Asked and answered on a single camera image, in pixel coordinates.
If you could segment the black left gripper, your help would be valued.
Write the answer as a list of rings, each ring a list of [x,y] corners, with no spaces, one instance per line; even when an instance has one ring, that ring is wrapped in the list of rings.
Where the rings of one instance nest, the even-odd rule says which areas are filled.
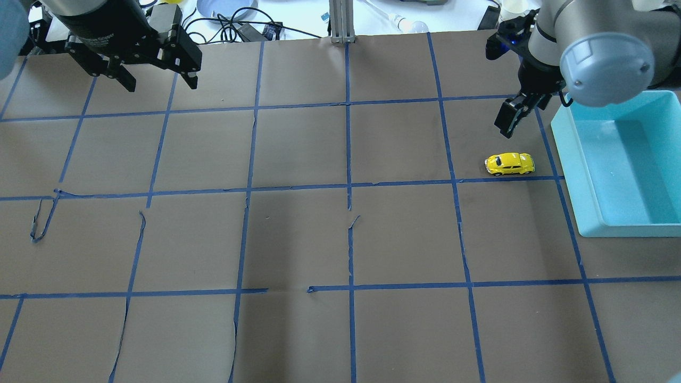
[[[202,51],[182,17],[180,5],[164,1],[148,10],[138,1],[65,1],[65,50],[89,75],[115,79],[131,93],[137,80],[124,64],[172,70],[196,90]]]

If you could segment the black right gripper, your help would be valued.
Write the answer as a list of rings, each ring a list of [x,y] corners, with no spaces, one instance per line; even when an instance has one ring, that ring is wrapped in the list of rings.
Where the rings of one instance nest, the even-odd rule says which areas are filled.
[[[531,109],[544,110],[554,96],[564,102],[565,80],[559,66],[543,63],[530,52],[530,38],[542,36],[537,23],[538,14],[527,14],[501,22],[485,46],[488,60],[501,58],[507,52],[520,58],[518,79],[520,90],[514,97],[504,100],[494,121],[500,134],[510,139],[518,124]]]

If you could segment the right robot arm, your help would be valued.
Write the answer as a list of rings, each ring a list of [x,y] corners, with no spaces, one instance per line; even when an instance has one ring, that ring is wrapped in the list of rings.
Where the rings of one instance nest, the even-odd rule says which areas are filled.
[[[620,104],[645,90],[679,89],[678,3],[640,10],[632,1],[542,1],[505,20],[487,39],[486,57],[520,58],[520,90],[494,121],[511,138],[533,109],[555,95],[563,106]]]

